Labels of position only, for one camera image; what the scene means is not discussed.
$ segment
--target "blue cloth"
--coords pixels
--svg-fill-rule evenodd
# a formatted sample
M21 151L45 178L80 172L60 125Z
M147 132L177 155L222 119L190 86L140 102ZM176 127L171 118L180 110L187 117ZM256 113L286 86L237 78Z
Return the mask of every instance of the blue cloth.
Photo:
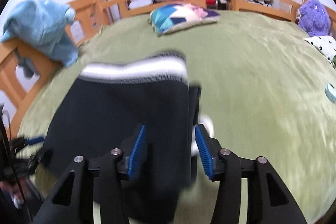
M25 0L10 12L0 43L18 37L50 59L69 67L78 59L78 48L64 28L74 22L75 14L69 5L52 0Z

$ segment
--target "stuffed animal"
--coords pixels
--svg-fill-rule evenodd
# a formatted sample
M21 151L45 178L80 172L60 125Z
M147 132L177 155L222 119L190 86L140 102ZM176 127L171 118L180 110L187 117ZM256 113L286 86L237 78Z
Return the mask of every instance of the stuffed animal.
M330 18L319 0L308 0L300 7L299 27L310 37L329 34Z

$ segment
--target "clothing pile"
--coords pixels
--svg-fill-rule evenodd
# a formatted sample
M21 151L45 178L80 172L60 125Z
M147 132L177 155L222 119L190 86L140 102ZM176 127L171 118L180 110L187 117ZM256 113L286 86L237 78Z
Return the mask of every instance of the clothing pile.
M52 0L25 0L10 12L0 43L17 37L69 67L78 59L78 48L64 28L73 24L75 14L70 5Z
M191 142L200 87L189 85L186 58L160 52L123 65L91 63L75 80L49 126L46 166L60 176L77 155L104 155L146 126L147 160L123 185L127 214L146 223L174 218L179 192L192 183ZM94 182L94 199L97 182Z

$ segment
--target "black cable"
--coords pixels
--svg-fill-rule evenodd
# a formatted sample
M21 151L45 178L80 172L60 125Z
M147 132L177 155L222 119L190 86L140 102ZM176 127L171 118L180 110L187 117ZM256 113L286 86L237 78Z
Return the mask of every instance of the black cable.
M9 129L9 137L10 137L10 141L12 140L12 131L11 131L11 118L9 117L9 112L8 110L3 110L2 111L2 115L6 114L7 119L8 119L8 129Z
M23 189L22 189L21 183L20 183L20 181L19 181L19 178L17 177L17 173L16 173L16 171L15 171L15 168L14 168L14 165L13 165L13 162L12 162L12 159L11 159L11 155L10 155L10 153L9 153L9 146L8 146L8 143L5 142L5 140L7 139L7 135L6 135L6 133L5 133L3 130L1 130L1 128L0 128L0 132L1 132L1 135L2 135L2 138L3 138L2 141L3 141L3 143L4 143L5 153L6 153L6 156L7 156L8 162L9 162L9 165L10 165L10 167L11 167L11 169L12 169L12 172L13 172L13 174L14 174L14 178L15 178L15 181L16 181L16 183L17 183L17 185L18 185L18 187L19 187L20 193L21 193L21 195L22 195L23 205L25 206L25 208L26 208L26 210L27 210L27 214L28 214L30 223L32 223L32 222L33 222L33 219L32 219L32 216L31 216L31 214L30 214L30 211L29 211L29 208L28 208L28 203L27 203L27 201L26 201L25 195L24 195L24 193L23 193Z

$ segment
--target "small blue object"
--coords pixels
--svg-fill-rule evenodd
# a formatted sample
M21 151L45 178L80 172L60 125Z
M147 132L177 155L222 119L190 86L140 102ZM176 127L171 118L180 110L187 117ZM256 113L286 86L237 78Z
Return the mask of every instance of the small blue object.
M50 59L69 67L78 59L78 48L64 28L75 19L69 5L52 0L25 0L10 12L0 43L18 37Z
M146 127L142 125L135 145L129 157L129 166L127 170L128 179L131 180L140 170L142 163L142 151L146 147Z
M204 173L209 177L209 180L212 180L215 175L212 169L212 157L199 126L196 126L195 128L195 140L199 150L199 156L202 161Z
M44 138L43 137L37 137L37 138L33 138L33 139L27 139L26 144L27 145L34 145L34 144L38 144L44 142Z
M325 86L325 94L331 102L336 102L336 90L332 84L327 84Z

